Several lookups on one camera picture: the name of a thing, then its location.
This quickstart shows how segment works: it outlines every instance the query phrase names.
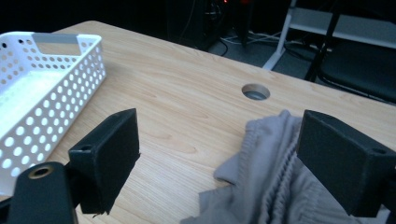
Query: white plastic basket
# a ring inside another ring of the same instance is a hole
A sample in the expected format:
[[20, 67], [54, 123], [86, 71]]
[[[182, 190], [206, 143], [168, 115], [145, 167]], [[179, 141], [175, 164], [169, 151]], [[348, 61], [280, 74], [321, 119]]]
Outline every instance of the white plastic basket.
[[[43, 162], [106, 76], [98, 35], [0, 35], [0, 194]], [[80, 54], [48, 54], [42, 45]]]

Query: table surface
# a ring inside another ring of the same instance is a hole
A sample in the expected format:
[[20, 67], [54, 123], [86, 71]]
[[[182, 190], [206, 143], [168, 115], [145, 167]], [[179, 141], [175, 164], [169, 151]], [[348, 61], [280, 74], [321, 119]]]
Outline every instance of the table surface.
[[[50, 161], [107, 116], [136, 108], [141, 157], [110, 215], [80, 223], [177, 223], [199, 215], [198, 193], [224, 186], [214, 170], [241, 146], [247, 121], [288, 109], [339, 118], [396, 150], [396, 106], [382, 104], [200, 50], [86, 21], [60, 33], [100, 35], [107, 78], [78, 116]], [[257, 83], [271, 96], [248, 99]]]

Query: gray cloth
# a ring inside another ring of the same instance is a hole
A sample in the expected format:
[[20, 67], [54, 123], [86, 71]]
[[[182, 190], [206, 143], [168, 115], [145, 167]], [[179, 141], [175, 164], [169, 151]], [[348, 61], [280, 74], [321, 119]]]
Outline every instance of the gray cloth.
[[180, 223], [385, 223], [386, 210], [348, 216], [297, 158], [301, 121], [283, 111], [248, 122], [241, 151], [214, 173], [230, 185], [200, 193], [200, 216]]

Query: dark background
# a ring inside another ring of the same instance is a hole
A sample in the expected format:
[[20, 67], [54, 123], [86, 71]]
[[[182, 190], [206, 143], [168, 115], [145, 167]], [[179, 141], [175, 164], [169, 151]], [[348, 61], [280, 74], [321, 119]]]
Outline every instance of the dark background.
[[[359, 2], [357, 5], [367, 2], [365, 5], [374, 10], [382, 7], [389, 15], [394, 14], [396, 5], [395, 0], [345, 0], [355, 1]], [[298, 0], [298, 6], [330, 10], [332, 2]], [[206, 15], [211, 12], [210, 4], [213, 3], [222, 4], [221, 20]], [[248, 30], [280, 32], [289, 4], [290, 0], [5, 0], [0, 4], [0, 34], [10, 31], [49, 33], [94, 20], [207, 49], [221, 31], [232, 27], [241, 42], [246, 41]]]

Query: dark floor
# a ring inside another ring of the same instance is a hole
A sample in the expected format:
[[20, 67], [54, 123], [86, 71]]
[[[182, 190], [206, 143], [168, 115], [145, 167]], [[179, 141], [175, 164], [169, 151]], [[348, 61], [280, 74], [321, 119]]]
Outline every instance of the dark floor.
[[[231, 30], [221, 41], [216, 42], [209, 52], [217, 55], [225, 53], [226, 58], [262, 67], [276, 50], [277, 39], [261, 40], [262, 35], [254, 34], [249, 34], [249, 37], [250, 42], [242, 46]], [[292, 77], [304, 78], [315, 53], [312, 49], [299, 44], [289, 43], [287, 46], [288, 49], [273, 70]]]

